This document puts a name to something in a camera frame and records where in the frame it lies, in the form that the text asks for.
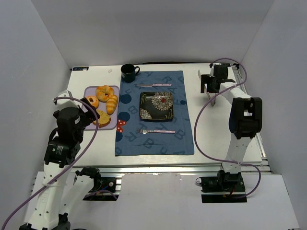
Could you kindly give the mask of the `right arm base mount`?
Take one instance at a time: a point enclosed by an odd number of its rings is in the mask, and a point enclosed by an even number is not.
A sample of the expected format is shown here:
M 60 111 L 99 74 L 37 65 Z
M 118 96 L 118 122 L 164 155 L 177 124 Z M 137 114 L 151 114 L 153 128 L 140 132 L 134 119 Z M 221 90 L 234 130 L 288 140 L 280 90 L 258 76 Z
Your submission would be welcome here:
M 242 174 L 219 170 L 216 176 L 198 177 L 195 184 L 201 187 L 204 204 L 246 203 L 246 189 Z

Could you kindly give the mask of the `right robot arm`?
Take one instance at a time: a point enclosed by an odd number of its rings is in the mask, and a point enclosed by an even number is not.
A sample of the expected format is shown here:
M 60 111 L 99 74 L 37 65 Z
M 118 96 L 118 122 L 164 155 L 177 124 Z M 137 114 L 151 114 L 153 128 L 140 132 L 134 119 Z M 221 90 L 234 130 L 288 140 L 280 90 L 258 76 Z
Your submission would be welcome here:
M 241 179 L 241 166 L 248 145 L 262 128 L 262 99 L 243 92 L 233 79 L 228 79 L 227 64 L 211 64 L 210 74 L 202 74 L 201 93 L 223 96 L 230 104 L 231 140 L 217 174 L 219 186 L 234 186 Z

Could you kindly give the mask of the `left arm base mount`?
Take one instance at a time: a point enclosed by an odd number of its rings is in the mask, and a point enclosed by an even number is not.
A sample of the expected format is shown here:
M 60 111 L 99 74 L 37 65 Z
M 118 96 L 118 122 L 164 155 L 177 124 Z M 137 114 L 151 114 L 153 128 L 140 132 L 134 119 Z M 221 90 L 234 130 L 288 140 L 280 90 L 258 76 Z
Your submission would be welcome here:
M 99 169 L 84 167 L 75 172 L 76 180 L 89 177 L 93 182 L 93 188 L 85 195 L 83 201 L 116 201 L 116 177 L 102 177 Z

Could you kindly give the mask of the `striped croissant bread roll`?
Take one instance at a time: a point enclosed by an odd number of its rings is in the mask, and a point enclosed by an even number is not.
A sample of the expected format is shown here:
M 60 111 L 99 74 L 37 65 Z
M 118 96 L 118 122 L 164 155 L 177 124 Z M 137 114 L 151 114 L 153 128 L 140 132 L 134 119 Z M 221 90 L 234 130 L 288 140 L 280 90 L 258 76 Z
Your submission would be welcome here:
M 108 115 L 112 115 L 117 107 L 118 97 L 114 94 L 106 102 L 106 112 Z

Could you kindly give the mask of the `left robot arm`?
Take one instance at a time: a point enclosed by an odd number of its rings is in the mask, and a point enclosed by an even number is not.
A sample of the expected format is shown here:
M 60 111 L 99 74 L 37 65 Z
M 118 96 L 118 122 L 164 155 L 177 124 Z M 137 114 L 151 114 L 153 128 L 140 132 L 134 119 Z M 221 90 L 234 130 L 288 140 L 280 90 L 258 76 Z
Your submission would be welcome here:
M 86 98 L 79 100 L 84 112 L 75 100 L 63 94 L 54 103 L 58 110 L 53 116 L 57 127 L 49 136 L 44 157 L 43 188 L 35 193 L 38 197 L 30 219 L 20 226 L 22 230 L 68 230 L 69 219 L 88 192 L 99 184 L 96 168 L 85 167 L 77 171 L 77 180 L 70 191 L 63 195 L 72 165 L 80 158 L 80 144 L 87 126 L 99 119 L 99 114 Z

